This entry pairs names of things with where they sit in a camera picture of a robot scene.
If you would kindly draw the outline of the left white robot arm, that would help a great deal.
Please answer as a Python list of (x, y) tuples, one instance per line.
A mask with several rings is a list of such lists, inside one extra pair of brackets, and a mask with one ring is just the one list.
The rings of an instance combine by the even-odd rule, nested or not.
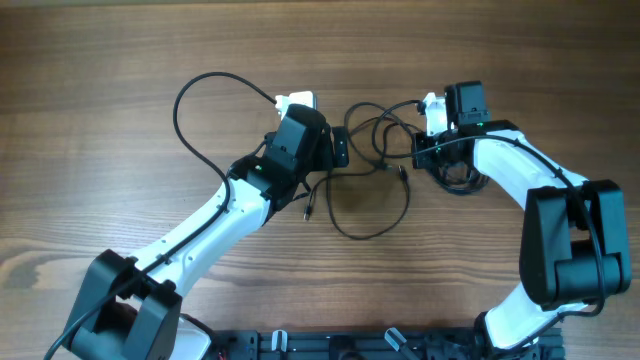
[(239, 240), (298, 198), (311, 172), (348, 163), (347, 130), (312, 107), (291, 104), (262, 155), (237, 160), (217, 192), (152, 244), (90, 264), (57, 345), (80, 359), (203, 359), (208, 328), (184, 314), (195, 283)]

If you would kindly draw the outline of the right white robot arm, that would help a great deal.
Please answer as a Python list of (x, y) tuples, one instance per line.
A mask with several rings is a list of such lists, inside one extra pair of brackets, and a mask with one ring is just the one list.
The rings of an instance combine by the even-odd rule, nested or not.
[(621, 188), (589, 180), (535, 148), (509, 120), (494, 120), (479, 81), (449, 85), (417, 103), (426, 128), (414, 135), (412, 162), (441, 187), (471, 193), (483, 178), (524, 211), (520, 282), (481, 314), (474, 349), (514, 358), (542, 346), (567, 317), (595, 317), (632, 280)]

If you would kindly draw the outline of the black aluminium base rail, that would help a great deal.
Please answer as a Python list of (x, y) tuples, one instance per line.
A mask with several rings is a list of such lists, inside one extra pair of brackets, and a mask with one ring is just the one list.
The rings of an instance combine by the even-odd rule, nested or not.
[(219, 331), (209, 359), (500, 359), (479, 331), (440, 328), (403, 331), (396, 345), (378, 332)]

